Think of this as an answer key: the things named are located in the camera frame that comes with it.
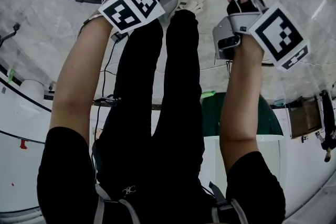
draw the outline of person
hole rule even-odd
[[[92,149],[96,187],[88,147],[90,110],[112,26],[100,17],[83,28],[58,78],[37,178],[48,224],[282,223],[284,192],[256,141],[264,52],[250,36],[235,49],[220,121],[227,207],[219,207],[198,178],[204,139],[195,14],[204,1],[179,0],[171,18],[164,97],[153,136],[152,86],[163,29],[156,19],[130,35],[113,93],[120,102]],[[181,90],[185,94],[177,95]],[[97,213],[101,207],[103,216]]]
[[[320,140],[323,150],[327,152],[324,161],[328,163],[331,159],[331,151],[336,147],[335,115],[328,92],[323,90],[320,95],[322,96],[325,137],[323,138],[320,132],[317,132],[316,136]]]

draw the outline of black shirt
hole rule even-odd
[[[227,200],[237,200],[249,223],[282,223],[285,218],[284,192],[259,152],[249,153],[239,159],[230,169],[227,182]],[[88,145],[74,130],[54,128],[49,131],[37,178],[37,195],[48,224],[93,223],[98,202],[94,171]],[[169,198],[167,195],[186,205],[177,208],[174,208],[174,204],[168,207],[162,205],[160,209],[161,202]],[[194,197],[184,197],[181,187],[171,194],[165,194],[162,200],[153,201],[146,197],[148,195],[136,201],[141,206],[135,208],[148,211],[150,216],[160,216],[156,223],[164,223],[167,216],[181,223],[184,217],[193,219],[190,216],[202,210],[211,219],[213,205],[203,202],[210,197],[205,196],[205,192],[195,193]],[[106,203],[103,223],[132,223],[132,219],[124,205]]]

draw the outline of leg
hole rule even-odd
[[[135,175],[151,138],[152,88],[162,37],[158,20],[136,29],[119,62],[114,96],[121,102],[111,108],[93,146],[97,179],[110,196],[120,198],[122,190],[138,183]]]
[[[164,98],[153,148],[164,161],[165,177],[199,184],[204,140],[197,24],[192,12],[181,10],[167,30]]]

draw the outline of hand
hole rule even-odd
[[[240,0],[240,3],[246,3],[248,0]],[[235,55],[241,55],[255,62],[262,62],[264,57],[264,50],[260,47],[258,42],[251,35],[243,35],[241,45],[235,47]]]

